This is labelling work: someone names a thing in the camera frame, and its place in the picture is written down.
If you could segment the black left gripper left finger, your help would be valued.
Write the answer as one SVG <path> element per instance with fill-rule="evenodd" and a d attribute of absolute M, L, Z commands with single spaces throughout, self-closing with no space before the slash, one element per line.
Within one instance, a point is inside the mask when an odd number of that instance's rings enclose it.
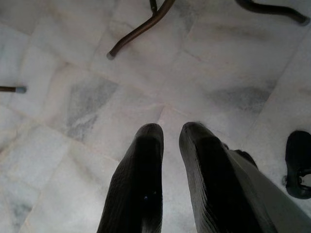
<path fill-rule="evenodd" d="M 99 233 L 161 232 L 163 151 L 162 128 L 140 127 L 111 178 Z"/>

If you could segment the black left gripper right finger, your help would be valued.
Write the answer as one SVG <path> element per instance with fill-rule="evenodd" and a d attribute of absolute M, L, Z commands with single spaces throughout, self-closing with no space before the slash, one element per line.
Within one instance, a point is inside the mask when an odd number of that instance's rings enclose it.
<path fill-rule="evenodd" d="M 219 138 L 201 123 L 188 122 L 182 127 L 179 148 L 197 232 L 263 233 L 268 229 Z"/>

